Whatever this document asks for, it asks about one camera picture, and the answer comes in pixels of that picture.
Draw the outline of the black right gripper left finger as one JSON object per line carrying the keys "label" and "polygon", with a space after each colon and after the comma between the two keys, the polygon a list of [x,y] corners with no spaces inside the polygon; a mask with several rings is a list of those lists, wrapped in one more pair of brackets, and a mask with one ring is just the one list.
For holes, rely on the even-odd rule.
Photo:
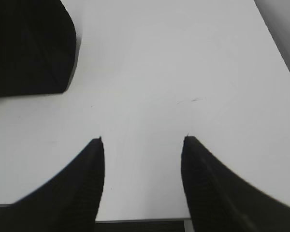
{"label": "black right gripper left finger", "polygon": [[57,175],[0,213],[0,232],[92,232],[105,178],[101,138]]}

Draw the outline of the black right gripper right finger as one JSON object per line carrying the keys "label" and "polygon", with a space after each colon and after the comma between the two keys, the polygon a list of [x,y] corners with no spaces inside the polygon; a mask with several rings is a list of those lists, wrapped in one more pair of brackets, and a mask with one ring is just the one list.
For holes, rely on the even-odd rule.
{"label": "black right gripper right finger", "polygon": [[258,190],[186,136],[181,176],[196,232],[290,232],[290,207]]}

